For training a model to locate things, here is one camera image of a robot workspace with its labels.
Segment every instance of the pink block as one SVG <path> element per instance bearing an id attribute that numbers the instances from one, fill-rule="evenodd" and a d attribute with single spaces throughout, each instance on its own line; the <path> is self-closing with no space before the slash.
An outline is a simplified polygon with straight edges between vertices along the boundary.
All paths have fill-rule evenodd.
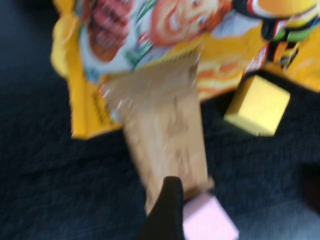
<path id="1" fill-rule="evenodd" d="M 201 194 L 183 208 L 186 240 L 237 240 L 239 231 L 217 198 Z"/>

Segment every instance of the snack package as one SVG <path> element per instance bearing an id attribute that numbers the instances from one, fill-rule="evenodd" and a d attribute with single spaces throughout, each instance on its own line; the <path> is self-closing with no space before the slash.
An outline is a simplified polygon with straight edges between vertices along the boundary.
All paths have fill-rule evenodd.
<path id="1" fill-rule="evenodd" d="M 196 85 L 198 60 L 199 54 L 190 52 L 121 77 L 107 77 L 100 88 L 123 122 L 145 187 L 147 213 L 167 176 L 180 177 L 186 199 L 214 185 L 207 172 Z"/>
<path id="2" fill-rule="evenodd" d="M 319 33 L 305 39 L 320 31 L 318 1 L 55 0 L 61 17 L 51 61 L 68 81 L 72 136 L 87 139 L 121 127 L 98 94 L 102 76 L 199 47 L 201 101 L 234 90 L 244 72 L 259 68 L 287 71 L 292 81 L 315 90 L 320 56 L 311 37 Z"/>

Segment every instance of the gray carpet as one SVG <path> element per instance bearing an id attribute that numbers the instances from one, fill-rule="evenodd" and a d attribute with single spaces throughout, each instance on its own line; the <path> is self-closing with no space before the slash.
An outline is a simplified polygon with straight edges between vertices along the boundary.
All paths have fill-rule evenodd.
<path id="1" fill-rule="evenodd" d="M 146 219 L 144 190 L 120 131 L 71 139 L 67 85 L 49 60 L 57 14 L 15 1 L 0 11 L 0 239 L 131 239 Z M 220 99 L 203 104 L 212 192 L 241 240 L 317 240 L 300 173 L 320 163 L 320 96 L 272 81 L 291 92 L 275 137 L 224 123 Z"/>

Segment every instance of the yellow cube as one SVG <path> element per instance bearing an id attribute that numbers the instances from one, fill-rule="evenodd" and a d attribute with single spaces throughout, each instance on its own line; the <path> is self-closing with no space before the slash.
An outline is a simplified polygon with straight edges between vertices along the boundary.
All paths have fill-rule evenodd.
<path id="1" fill-rule="evenodd" d="M 290 93 L 255 75 L 237 89 L 224 119 L 256 136 L 273 136 Z"/>

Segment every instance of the brown paper bag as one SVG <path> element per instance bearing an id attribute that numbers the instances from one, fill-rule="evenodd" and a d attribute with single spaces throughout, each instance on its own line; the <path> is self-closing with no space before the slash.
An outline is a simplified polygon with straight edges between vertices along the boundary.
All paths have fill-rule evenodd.
<path id="1" fill-rule="evenodd" d="M 192 52 L 104 84 L 145 187 L 147 213 L 166 176 L 181 178 L 185 199 L 214 186 L 207 173 L 196 85 L 198 59 Z"/>

